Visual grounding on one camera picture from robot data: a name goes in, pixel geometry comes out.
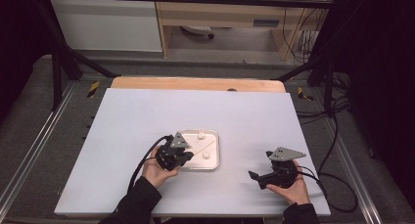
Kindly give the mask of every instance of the white tabletop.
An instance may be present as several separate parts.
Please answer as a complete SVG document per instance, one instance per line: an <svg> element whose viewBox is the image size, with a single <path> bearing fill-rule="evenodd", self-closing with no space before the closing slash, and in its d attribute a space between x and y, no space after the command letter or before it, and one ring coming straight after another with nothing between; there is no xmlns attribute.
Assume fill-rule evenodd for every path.
<svg viewBox="0 0 415 224"><path fill-rule="evenodd" d="M261 190L248 174L270 173L265 152L278 147L306 153L298 162L315 173L289 94L108 89L55 212L113 212L145 152L182 129L215 130L220 164L168 179L154 216L281 215L284 199ZM304 179L317 214L330 215L317 184Z"/></svg>

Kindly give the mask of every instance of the hand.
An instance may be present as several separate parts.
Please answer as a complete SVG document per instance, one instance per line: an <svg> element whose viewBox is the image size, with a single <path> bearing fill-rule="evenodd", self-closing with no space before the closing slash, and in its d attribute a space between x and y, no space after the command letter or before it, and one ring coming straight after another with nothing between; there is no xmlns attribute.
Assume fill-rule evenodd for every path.
<svg viewBox="0 0 415 224"><path fill-rule="evenodd" d="M157 150L160 146L156 146L150 157L156 157ZM142 176L145 177L155 188L159 188L165 180L169 177L176 176L178 174L179 166L175 167L171 171L161 168L155 158L150 158L144 163L144 169Z"/></svg>
<svg viewBox="0 0 415 224"><path fill-rule="evenodd" d="M294 164L297 167L299 172L302 172L299 164L294 160ZM279 194L286 199L289 205L293 203L305 204L310 203L310 198L308 196L307 186L305 185L304 179L301 174L299 174L296 178L294 184L287 188L280 188L272 184L266 185L266 188L274 192L275 194Z"/></svg>

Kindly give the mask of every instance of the metal bracket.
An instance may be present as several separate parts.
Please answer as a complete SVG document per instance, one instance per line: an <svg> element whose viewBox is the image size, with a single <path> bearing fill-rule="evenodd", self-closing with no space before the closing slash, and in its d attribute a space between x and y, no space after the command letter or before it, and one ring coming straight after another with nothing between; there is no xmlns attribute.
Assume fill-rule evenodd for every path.
<svg viewBox="0 0 415 224"><path fill-rule="evenodd" d="M177 148L188 148L189 144L186 142L186 140L183 138L181 133L177 132L174 136L173 141L170 145L171 148L177 149Z"/></svg>
<svg viewBox="0 0 415 224"><path fill-rule="evenodd" d="M305 157L305 154L291 149L279 147L273 154L271 154L271 156L269 156L269 159L272 161L287 161L299 157Z"/></svg>

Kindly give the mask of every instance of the white cabinet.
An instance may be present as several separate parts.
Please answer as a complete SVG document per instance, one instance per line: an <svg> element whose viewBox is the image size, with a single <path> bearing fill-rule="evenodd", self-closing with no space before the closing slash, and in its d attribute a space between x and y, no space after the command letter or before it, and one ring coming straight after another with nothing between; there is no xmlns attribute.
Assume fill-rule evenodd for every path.
<svg viewBox="0 0 415 224"><path fill-rule="evenodd" d="M161 52L154 2L51 1L73 49Z"/></svg>

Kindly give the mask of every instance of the white tray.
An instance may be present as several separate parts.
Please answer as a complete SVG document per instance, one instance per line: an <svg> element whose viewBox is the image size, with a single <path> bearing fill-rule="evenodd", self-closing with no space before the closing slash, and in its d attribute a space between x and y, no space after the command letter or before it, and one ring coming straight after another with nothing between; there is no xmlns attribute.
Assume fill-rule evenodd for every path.
<svg viewBox="0 0 415 224"><path fill-rule="evenodd" d="M189 144L189 148L185 152L194 154L192 159L187 161L181 170L213 170L219 165L219 137L215 131L186 129L179 132Z"/></svg>

